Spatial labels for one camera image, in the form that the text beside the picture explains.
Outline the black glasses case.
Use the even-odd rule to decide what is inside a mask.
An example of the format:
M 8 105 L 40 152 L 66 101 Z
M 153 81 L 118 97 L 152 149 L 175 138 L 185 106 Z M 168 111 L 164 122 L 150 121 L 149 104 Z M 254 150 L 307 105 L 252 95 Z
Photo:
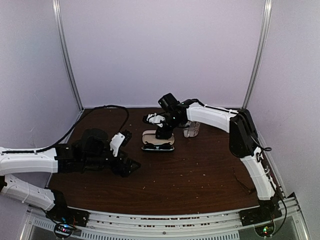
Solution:
M 143 143 L 143 146 L 147 143 L 152 143 L 152 144 L 170 143 L 174 147 L 175 137 L 174 137 L 174 134 L 172 134 L 171 138 L 169 138 L 169 139 L 156 139 L 156 130 L 145 130 L 142 133 L 142 143 Z M 172 152 L 174 150 L 170 150 L 170 151 L 143 150 L 143 151 L 145 151 L 145 152 Z

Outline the black sunglasses dark lenses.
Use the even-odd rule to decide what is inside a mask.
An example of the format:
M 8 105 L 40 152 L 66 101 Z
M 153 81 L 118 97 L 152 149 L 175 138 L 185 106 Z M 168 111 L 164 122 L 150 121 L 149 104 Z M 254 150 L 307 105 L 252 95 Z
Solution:
M 146 143 L 141 149 L 145 151 L 173 151 L 174 146 L 169 142 L 163 144 Z

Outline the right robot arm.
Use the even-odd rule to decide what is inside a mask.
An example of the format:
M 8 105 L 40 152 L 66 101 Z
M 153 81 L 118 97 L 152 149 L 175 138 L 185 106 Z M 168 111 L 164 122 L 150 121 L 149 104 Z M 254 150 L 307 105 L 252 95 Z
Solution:
M 208 149 L 199 148 L 200 157 L 209 160 L 211 153 L 219 157 L 227 154 L 241 161 L 254 185 L 258 219 L 266 221 L 276 212 L 280 199 L 277 185 L 267 165 L 263 163 L 264 152 L 271 151 L 271 148 L 259 144 L 258 133 L 248 110 L 213 107 L 196 98 L 180 102 L 171 93 L 164 95 L 158 103 L 163 112 L 146 118 L 149 123 L 157 126 L 157 140 L 164 141 L 172 150 L 169 140 L 173 137 L 174 129 L 182 128 L 185 138 L 194 138 L 196 127 L 205 125 L 206 136 L 210 133 L 217 133 L 218 136 L 208 137 L 213 143 L 206 144 Z

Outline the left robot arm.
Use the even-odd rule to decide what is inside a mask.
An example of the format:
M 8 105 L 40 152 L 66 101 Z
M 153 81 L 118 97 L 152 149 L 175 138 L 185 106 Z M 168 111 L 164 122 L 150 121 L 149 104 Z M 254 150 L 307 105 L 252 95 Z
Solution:
M 35 149 L 0 149 L 0 194 L 53 213 L 61 222 L 72 218 L 64 194 L 40 188 L 23 181 L 18 173 L 69 174 L 102 171 L 107 168 L 123 178 L 130 176 L 141 164 L 122 151 L 132 133 L 125 130 L 108 134 L 98 128 L 87 129 L 72 144 L 58 143 Z

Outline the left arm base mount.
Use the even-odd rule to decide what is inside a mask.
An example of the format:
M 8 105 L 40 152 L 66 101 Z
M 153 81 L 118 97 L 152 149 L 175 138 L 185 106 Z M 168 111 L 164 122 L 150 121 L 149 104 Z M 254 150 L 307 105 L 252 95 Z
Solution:
M 59 239 L 69 238 L 77 227 L 86 227 L 90 213 L 85 210 L 70 208 L 62 192 L 53 190 L 54 206 L 45 210 L 45 215 L 54 223 L 53 233 Z

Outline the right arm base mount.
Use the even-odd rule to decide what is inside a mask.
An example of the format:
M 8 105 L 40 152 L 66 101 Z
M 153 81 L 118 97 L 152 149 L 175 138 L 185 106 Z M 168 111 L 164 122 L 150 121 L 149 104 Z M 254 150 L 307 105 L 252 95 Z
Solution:
M 253 226 L 255 233 L 262 238 L 271 238 L 276 232 L 275 219 L 282 216 L 279 204 L 261 204 L 239 212 L 243 227 Z

